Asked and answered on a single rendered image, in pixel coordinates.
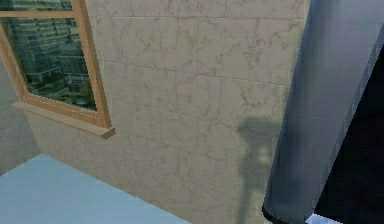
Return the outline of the grey cylindrical bin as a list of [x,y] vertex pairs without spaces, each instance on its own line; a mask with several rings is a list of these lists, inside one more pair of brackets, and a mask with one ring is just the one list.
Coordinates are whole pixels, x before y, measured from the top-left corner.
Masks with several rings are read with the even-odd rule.
[[263,209],[305,224],[384,45],[384,0],[312,0]]

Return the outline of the wooden framed window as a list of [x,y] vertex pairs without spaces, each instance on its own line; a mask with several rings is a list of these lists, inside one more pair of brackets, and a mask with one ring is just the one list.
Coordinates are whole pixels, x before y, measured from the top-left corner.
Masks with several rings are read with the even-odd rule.
[[102,139],[115,134],[85,0],[0,0],[13,107]]

